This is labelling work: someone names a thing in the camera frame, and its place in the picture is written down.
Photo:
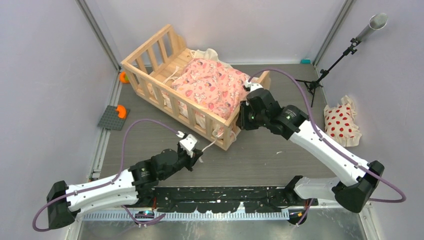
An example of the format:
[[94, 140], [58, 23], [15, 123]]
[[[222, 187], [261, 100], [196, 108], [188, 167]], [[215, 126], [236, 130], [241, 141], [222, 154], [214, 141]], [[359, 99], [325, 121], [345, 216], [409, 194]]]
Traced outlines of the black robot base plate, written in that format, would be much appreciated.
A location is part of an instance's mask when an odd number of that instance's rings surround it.
[[305, 208], [300, 199], [279, 186], [155, 187], [131, 208], [152, 208], [160, 213], [277, 213], [288, 207]]

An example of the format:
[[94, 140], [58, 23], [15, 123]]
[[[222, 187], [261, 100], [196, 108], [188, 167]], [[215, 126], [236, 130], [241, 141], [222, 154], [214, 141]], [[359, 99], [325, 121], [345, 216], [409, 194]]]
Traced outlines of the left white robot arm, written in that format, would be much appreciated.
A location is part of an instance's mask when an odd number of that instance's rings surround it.
[[100, 209], [139, 204], [148, 207], [153, 202], [153, 187], [178, 171], [193, 166], [203, 155], [194, 148], [186, 151], [165, 149], [157, 155], [139, 161], [120, 174], [92, 182], [68, 185], [57, 181], [46, 196], [48, 229], [71, 225], [82, 216]]

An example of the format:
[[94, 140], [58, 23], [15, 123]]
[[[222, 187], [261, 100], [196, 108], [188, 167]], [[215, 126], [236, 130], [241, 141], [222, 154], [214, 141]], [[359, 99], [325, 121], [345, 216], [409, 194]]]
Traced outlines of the wooden slatted pet bed frame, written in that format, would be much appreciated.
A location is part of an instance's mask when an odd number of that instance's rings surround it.
[[135, 93], [205, 139], [227, 150], [236, 141], [246, 81], [269, 88], [269, 72], [257, 77], [186, 46], [167, 24], [130, 53], [122, 67]]

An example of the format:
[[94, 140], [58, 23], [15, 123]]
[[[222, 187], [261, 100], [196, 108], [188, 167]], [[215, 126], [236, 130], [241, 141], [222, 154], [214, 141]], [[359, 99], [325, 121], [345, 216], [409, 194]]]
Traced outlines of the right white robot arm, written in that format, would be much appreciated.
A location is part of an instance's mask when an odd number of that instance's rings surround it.
[[249, 92], [240, 102], [236, 125], [246, 131], [265, 127], [307, 150], [336, 175], [332, 178], [296, 175], [284, 188], [291, 205], [307, 199], [323, 199], [359, 213], [377, 188], [380, 182], [377, 177], [385, 170], [379, 161], [368, 162], [339, 145], [298, 107], [281, 107], [271, 92], [262, 87]]

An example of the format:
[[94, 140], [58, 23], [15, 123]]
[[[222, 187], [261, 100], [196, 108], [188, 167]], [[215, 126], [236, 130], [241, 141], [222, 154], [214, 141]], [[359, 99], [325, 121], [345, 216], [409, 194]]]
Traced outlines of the pink unicorn print cushion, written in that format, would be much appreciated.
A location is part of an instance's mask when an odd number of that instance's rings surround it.
[[220, 61], [211, 48], [191, 50], [188, 59], [181, 66], [172, 66], [172, 72], [156, 78], [180, 98], [151, 83], [148, 90], [155, 99], [162, 96], [163, 105], [200, 130], [200, 135], [227, 150], [239, 133], [236, 111], [247, 95], [243, 86], [249, 75]]

